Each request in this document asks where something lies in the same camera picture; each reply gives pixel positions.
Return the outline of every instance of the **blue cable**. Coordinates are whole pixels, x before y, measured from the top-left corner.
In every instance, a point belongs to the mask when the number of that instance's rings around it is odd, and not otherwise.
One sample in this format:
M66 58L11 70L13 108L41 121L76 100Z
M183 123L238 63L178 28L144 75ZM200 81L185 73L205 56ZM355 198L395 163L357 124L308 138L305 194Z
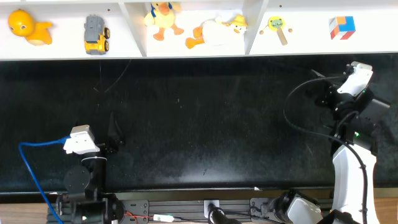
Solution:
M41 188L39 181L37 180L35 174L32 171L32 168L30 168L29 163L27 162L27 159L25 157L24 152L22 151L22 147L23 146L32 146L32 147L39 147L39 146L49 146L52 144L65 144L65 141L70 138L69 136L55 140L55 141L49 141L49 142L41 142L41 143L29 143L29 142L20 142L18 145L19 148L19 153L21 154L22 159L25 162L25 165L27 167L27 169L29 170L33 180L35 181L35 184L37 186L37 188L39 189L40 193L42 194L45 202L47 203L47 205L49 206L49 209L52 213L52 215L55 217L55 219L59 222L59 224L63 224L61 218L57 215L57 213L55 212L54 208L52 208L50 201L48 200L48 198L45 196L43 189Z

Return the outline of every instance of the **black table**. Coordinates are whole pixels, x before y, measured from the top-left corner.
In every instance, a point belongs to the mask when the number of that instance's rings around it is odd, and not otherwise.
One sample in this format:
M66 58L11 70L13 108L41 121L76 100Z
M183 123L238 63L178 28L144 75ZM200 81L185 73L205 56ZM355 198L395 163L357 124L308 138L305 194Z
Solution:
M108 191L186 188L332 187L327 139L290 128L282 105L310 69L341 74L353 60L374 67L371 89L391 102L373 136L375 186L398 185L398 56L314 55L0 63L0 192L36 192L17 145L67 136L89 124L106 137L113 111L126 145L108 157ZM328 133L327 110L298 95L296 124ZM64 190L79 163L61 146L25 148L45 191Z

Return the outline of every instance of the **stuffed duck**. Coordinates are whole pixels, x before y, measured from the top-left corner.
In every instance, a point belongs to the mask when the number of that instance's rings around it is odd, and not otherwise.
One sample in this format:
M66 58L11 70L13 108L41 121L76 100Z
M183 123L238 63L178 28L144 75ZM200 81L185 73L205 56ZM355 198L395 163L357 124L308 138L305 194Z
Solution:
M48 28L51 22L36 22L29 13L18 9L8 17L8 26L13 34L25 39L35 46L51 44L52 38Z
M154 39L164 40L164 30L172 28L175 35L184 33L184 30L175 25L175 14L173 9L177 12L181 11L181 7L176 2L152 2L150 4L151 10L146 15L145 25L151 26L153 24L159 27L159 32L154 34Z
M248 28L244 16L237 15L230 23L220 22L217 17L214 21L206 21L202 26L194 28L193 38L188 38L185 45L192 49L198 44L208 44L212 46L228 44L238 40Z

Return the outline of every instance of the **white plush duck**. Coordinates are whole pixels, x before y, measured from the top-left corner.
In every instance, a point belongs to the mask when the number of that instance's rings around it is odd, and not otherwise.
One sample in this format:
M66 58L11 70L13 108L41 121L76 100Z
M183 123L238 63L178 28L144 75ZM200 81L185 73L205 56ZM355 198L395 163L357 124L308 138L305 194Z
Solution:
M185 45L192 49L198 44L212 46L228 44L239 39L246 32L247 27L242 15L237 15L229 24L220 22L220 17L217 17L215 21L206 21L202 26L194 28L194 39L187 38Z

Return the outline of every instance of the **yellow and gray toy truck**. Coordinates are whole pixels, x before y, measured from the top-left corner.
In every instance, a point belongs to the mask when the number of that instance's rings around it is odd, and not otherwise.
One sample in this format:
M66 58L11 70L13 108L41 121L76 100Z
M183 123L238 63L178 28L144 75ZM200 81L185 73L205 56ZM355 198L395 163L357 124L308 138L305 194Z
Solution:
M100 16L89 15L85 23L85 48L91 55L103 55L109 50L106 39L111 37L111 32L105 27L104 20Z

